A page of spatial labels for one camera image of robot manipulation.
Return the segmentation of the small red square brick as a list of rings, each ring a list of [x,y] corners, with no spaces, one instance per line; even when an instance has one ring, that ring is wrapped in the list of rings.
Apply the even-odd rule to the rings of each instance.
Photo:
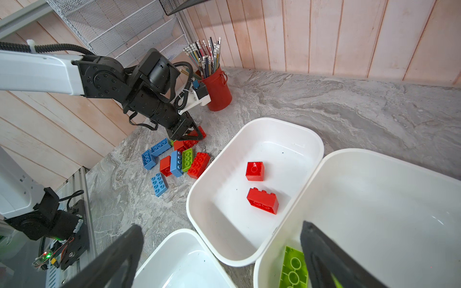
[[[265,175],[265,166],[263,162],[248,162],[246,169],[246,178],[248,181],[263,181]]]

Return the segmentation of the blue long brick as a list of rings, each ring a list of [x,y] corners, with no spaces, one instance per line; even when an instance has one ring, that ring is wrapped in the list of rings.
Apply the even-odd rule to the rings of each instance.
[[[146,150],[142,155],[142,164],[146,170],[151,170],[156,164],[156,158],[171,148],[170,141],[165,138]]]

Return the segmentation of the red long brick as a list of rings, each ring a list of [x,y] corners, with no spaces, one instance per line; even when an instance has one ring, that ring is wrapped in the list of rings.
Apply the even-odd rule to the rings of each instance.
[[[279,202],[274,193],[268,193],[265,190],[251,188],[247,194],[247,200],[252,206],[259,208],[260,210],[264,210],[274,215],[277,214]]]

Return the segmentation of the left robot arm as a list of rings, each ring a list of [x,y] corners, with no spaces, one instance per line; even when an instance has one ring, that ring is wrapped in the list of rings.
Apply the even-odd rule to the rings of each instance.
[[[74,44],[36,45],[1,43],[1,90],[54,92],[86,98],[113,99],[133,119],[143,115],[145,127],[164,127],[172,140],[200,141],[205,134],[187,111],[193,77],[176,94],[179,67],[186,61],[170,62],[157,49],[125,68],[116,59],[98,56]]]

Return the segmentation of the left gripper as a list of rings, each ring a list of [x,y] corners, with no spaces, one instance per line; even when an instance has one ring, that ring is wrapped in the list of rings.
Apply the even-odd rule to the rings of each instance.
[[[126,112],[131,110],[129,122],[133,126],[145,127],[151,131],[156,131],[158,126],[166,129],[171,140],[203,140],[204,131],[201,126],[196,127],[196,123],[188,112],[180,115],[173,104],[161,101],[155,94],[147,90],[139,90],[133,96],[127,98]],[[151,121],[153,126],[132,122],[132,119],[141,114]]]

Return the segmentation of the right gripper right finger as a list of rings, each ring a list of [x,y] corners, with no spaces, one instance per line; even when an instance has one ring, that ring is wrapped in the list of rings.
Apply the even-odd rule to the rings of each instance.
[[[322,230],[304,221],[300,242],[313,288],[384,288]]]

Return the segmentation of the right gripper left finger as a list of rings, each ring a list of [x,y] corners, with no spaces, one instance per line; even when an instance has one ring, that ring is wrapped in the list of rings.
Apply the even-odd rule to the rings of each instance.
[[[65,288],[132,287],[143,245],[142,228],[134,224],[63,286]]]

